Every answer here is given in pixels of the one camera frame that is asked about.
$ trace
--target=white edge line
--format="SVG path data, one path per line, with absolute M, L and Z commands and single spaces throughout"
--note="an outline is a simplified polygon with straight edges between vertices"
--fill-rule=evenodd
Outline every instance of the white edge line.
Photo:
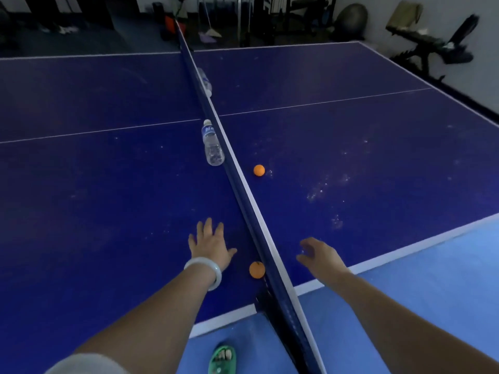
M 220 117 L 228 117 L 228 116 L 235 116 L 239 114 L 249 114 L 251 112 L 268 112 L 270 110 L 280 110 L 280 109 L 290 109 L 290 108 L 299 108 L 301 106 L 311 106 L 311 105 L 321 105 L 321 104 L 331 104 L 333 102 L 342 102 L 342 101 L 351 101 L 351 100 L 361 100 L 363 98 L 372 98 L 372 97 L 382 97 L 382 96 L 391 96 L 394 94 L 401 94 L 401 93 L 411 93 L 411 92 L 420 92 L 423 90 L 428 90 L 432 88 L 421 88 L 421 89 L 411 89 L 408 91 L 401 91 L 401 92 L 393 92 L 393 93 L 383 93 L 383 94 L 375 94 L 373 96 L 362 96 L 362 97 L 354 97 L 354 98 L 344 98 L 342 100 L 332 100 L 332 101 L 322 101 L 322 102 L 314 102 L 311 104 L 302 104 L 302 105 L 292 105 L 292 106 L 283 106 L 280 108 L 271 108 L 271 109 L 261 109 L 261 110 L 251 110 L 249 112 L 233 112 L 231 114 L 220 114 Z
M 15 141 L 5 141 L 5 142 L 0 142 L 0 144 L 29 142 L 29 141 L 36 141 L 36 140 L 40 140 L 40 139 L 49 139 L 49 138 L 71 137 L 71 136 L 74 136 L 74 135 L 84 135 L 84 134 L 87 134 L 87 133 L 96 133 L 96 132 L 107 132 L 107 131 L 118 131 L 118 130 L 128 130 L 128 129 L 139 129 L 140 127 L 150 127 L 150 126 L 159 126 L 159 125 L 172 125 L 174 123 L 192 122 L 192 121 L 200 121 L 200 120 L 201 119 L 199 119 L 199 118 L 197 118 L 197 119 L 185 119 L 184 121 L 153 123 L 151 125 L 136 125 L 136 126 L 128 126 L 128 127 L 118 127 L 116 129 L 85 131 L 85 132 L 75 132 L 75 133 L 65 133 L 65 134 L 62 134 L 62 135 L 52 135 L 52 136 L 48 136 L 48 137 L 26 138 L 26 139 L 18 139 L 18 140 L 15 140 Z
M 320 43 L 301 43 L 301 44 L 280 44 L 276 46 L 254 46 L 254 47 L 231 47 L 231 48 L 209 48 L 206 50 L 197 50 L 198 52 L 206 52 L 206 51 L 229 51 L 229 50 L 251 50 L 258 48 L 279 48 L 279 47 L 296 47 L 296 46 L 318 46 L 318 45 L 326 45 L 326 44 L 351 44 L 356 43 L 357 41 L 349 41 L 349 42 L 320 42 Z
M 381 256 L 378 256 L 378 257 L 372 258 L 370 260 L 361 262 L 359 264 L 352 265 L 349 267 L 349 269 L 352 270 L 352 272 L 354 274 L 359 274 L 359 273 L 365 272 L 367 270 L 377 268 L 378 266 L 387 264 L 387 263 L 394 261 L 398 258 L 408 256 L 410 254 L 422 251 L 423 249 L 430 248 L 430 247 L 437 245 L 437 244 L 441 244 L 447 240 L 451 240 L 455 237 L 458 237 L 460 235 L 465 234 L 466 232 L 470 232 L 483 224 L 486 224 L 486 223 L 489 223 L 489 222 L 492 222 L 492 221 L 498 220 L 498 219 L 499 219 L 499 213 L 491 215 L 491 216 L 487 216 L 483 219 L 476 220 L 476 221 L 469 223 L 469 224 L 465 224 L 464 226 L 454 228 L 450 231 L 443 232 L 439 235 L 429 237 L 428 239 L 418 241 L 417 243 L 410 244 L 410 245 L 407 245 L 403 248 L 396 249 L 395 251 L 391 251 L 391 252 L 385 253 Z M 312 280 L 309 282 L 305 282 L 301 285 L 295 286 L 294 289 L 296 290 L 296 293 L 298 295 L 303 295 L 303 294 L 308 293 L 310 291 L 320 289 L 323 286 L 324 285 L 321 282 L 319 282 L 318 280 L 315 279 L 315 280 Z
M 185 46 L 188 47 L 187 42 L 185 41 L 184 35 L 183 34 L 180 34 L 180 35 L 182 36 L 182 39 L 184 40 Z M 194 59 L 192 57 L 191 51 L 189 49 L 187 51 L 189 53 L 189 57 L 191 58 L 193 65 L 194 65 L 194 68 L 196 69 L 196 73 L 198 75 L 198 81 L 200 82 L 200 84 L 203 84 L 203 80 L 201 78 L 201 75 L 199 74 L 198 67 L 197 67 L 196 62 L 194 61 Z M 308 340 L 308 343 L 310 344 L 310 347 L 312 348 L 313 355 L 314 355 L 314 357 L 319 365 L 319 368 L 320 368 L 322 374 L 327 374 L 326 367 L 324 366 L 324 362 L 322 361 L 322 357 L 320 356 L 319 348 L 317 347 L 317 343 L 315 342 L 315 339 L 313 337 L 312 331 L 310 330 L 310 327 L 308 325 L 308 322 L 307 322 L 307 319 L 306 319 L 305 314 L 303 312 L 303 309 L 301 308 L 300 300 L 298 299 L 298 295 L 296 295 L 296 291 L 293 288 L 293 284 L 291 283 L 290 276 L 288 275 L 288 273 L 284 267 L 283 260 L 279 256 L 279 252 L 278 252 L 277 248 L 275 247 L 272 236 L 267 228 L 267 225 L 265 224 L 264 217 L 262 216 L 260 209 L 257 205 L 257 202 L 255 201 L 255 199 L 253 197 L 253 193 L 251 192 L 251 189 L 250 189 L 250 186 L 248 185 L 248 182 L 246 182 L 246 178 L 242 172 L 242 169 L 239 165 L 237 158 L 235 157 L 235 153 L 232 149 L 232 146 L 231 146 L 230 142 L 228 141 L 227 134 L 225 133 L 224 127 L 222 126 L 222 124 L 220 122 L 220 118 L 219 118 L 218 114 L 216 113 L 216 110 L 215 110 L 215 107 L 213 106 L 212 100 L 209 97 L 206 97 L 206 99 L 209 102 L 209 106 L 212 108 L 212 112 L 213 112 L 213 115 L 215 116 L 216 122 L 218 123 L 218 126 L 220 128 L 220 132 L 223 135 L 223 137 L 227 143 L 227 149 L 229 150 L 229 154 L 231 155 L 231 157 L 234 160 L 235 168 L 238 171 L 238 175 L 240 177 L 242 185 L 244 186 L 246 194 L 248 195 L 249 202 L 251 203 L 253 211 L 254 211 L 254 213 L 257 217 L 257 220 L 260 224 L 260 228 L 261 228 L 262 232 L 264 233 L 265 241 L 269 247 L 269 250 L 272 254 L 272 257 L 274 258 L 274 262 L 275 262 L 275 265 L 277 266 L 279 275 L 281 276 L 281 280 L 284 283 L 284 286 L 285 286 L 286 291 L 290 297 L 293 308 L 296 311 L 296 314 L 298 316 L 300 324 L 303 328 L 303 331 L 305 332 L 305 336 Z
M 99 58 L 103 56 L 133 56 L 133 55 L 163 55 L 180 54 L 180 51 L 171 52 L 124 52 L 121 54 L 89 54 L 89 55 L 57 55 L 57 56 L 16 56 L 13 58 L 0 58 L 0 62 L 9 60 L 31 60 L 31 59 L 69 59 L 69 58 Z
M 367 44 L 363 43 L 363 42 L 359 42 L 357 41 L 357 43 L 361 44 L 362 46 L 364 46 L 365 48 L 367 48 L 368 50 L 371 50 L 372 52 L 374 52 L 376 55 L 379 55 L 381 56 L 383 59 L 385 60 L 388 60 L 390 63 L 392 63 L 393 65 L 395 65 L 396 67 L 399 67 L 401 69 L 403 69 L 404 71 L 406 71 L 409 75 L 412 75 L 414 76 L 416 79 L 418 79 L 419 81 L 425 83 L 426 85 L 432 87 L 433 89 L 435 89 L 436 91 L 442 93 L 443 95 L 445 95 L 446 97 L 450 98 L 451 100 L 457 102 L 459 105 L 463 106 L 465 109 L 468 109 L 469 111 L 471 111 L 472 113 L 476 114 L 477 116 L 485 119 L 487 122 L 489 122 L 491 125 L 495 126 L 495 127 L 498 127 L 499 128 L 499 125 L 497 125 L 496 123 L 494 123 L 493 121 L 491 121 L 489 118 L 487 117 L 484 117 L 482 114 L 480 114 L 479 112 L 473 110 L 471 107 L 463 104 L 461 101 L 459 100 L 456 100 L 454 97 L 448 95 L 447 93 L 445 93 L 443 90 L 437 88 L 435 85 L 432 85 L 430 84 L 429 82 L 423 80 L 422 78 L 420 78 L 419 76 L 415 75 L 414 73 L 412 73 L 411 71 L 409 71 L 408 69 L 405 69 L 404 67 L 402 67 L 401 65 L 397 64 L 396 62 L 393 62 L 390 60 L 390 58 L 387 58 L 386 56 L 380 54 L 378 51 L 376 51 L 374 48 L 371 48 L 369 47 Z
M 230 323 L 237 322 L 238 320 L 255 315 L 256 313 L 257 309 L 254 304 L 250 304 L 245 307 L 238 308 L 237 310 L 230 311 L 226 314 L 215 316 L 214 318 L 195 324 L 194 327 L 192 327 L 189 339 L 204 335 L 205 333 L 214 331 L 218 328 L 225 327 Z

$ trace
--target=orange ping pong ball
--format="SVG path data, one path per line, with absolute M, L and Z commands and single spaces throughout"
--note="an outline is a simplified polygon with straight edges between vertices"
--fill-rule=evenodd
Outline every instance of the orange ping pong ball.
M 265 265 L 259 261 L 255 261 L 249 266 L 249 273 L 253 278 L 260 279 L 265 276 Z
M 264 166 L 260 164 L 256 165 L 253 168 L 253 173 L 255 174 L 255 176 L 262 177 L 265 174 Z

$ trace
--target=table tennis net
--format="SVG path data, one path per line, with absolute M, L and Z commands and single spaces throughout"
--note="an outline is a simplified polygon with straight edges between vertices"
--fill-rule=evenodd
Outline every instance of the table tennis net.
M 220 145 L 225 153 L 224 168 L 261 261 L 265 265 L 268 290 L 276 300 L 280 312 L 299 346 L 306 364 L 305 371 L 310 374 L 325 374 L 324 364 L 301 309 L 298 296 L 273 244 L 265 221 L 241 171 L 213 103 L 206 95 L 198 68 L 177 21 L 176 30 L 180 51 L 187 71 L 203 108 L 205 118 L 212 122 Z

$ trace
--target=forearm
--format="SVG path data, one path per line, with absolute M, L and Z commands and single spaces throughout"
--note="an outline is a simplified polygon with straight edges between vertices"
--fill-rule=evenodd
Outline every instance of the forearm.
M 105 355 L 130 373 L 175 373 L 214 271 L 194 264 L 75 353 Z
M 353 309 L 392 374 L 499 372 L 499 364 L 351 273 L 326 283 Z

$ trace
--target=exercise ball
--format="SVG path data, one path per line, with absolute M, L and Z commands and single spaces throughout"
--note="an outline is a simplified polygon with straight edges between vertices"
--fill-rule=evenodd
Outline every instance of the exercise ball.
M 336 22 L 335 30 L 350 36 L 361 36 L 367 25 L 367 9 L 362 4 L 351 4 L 343 9 Z

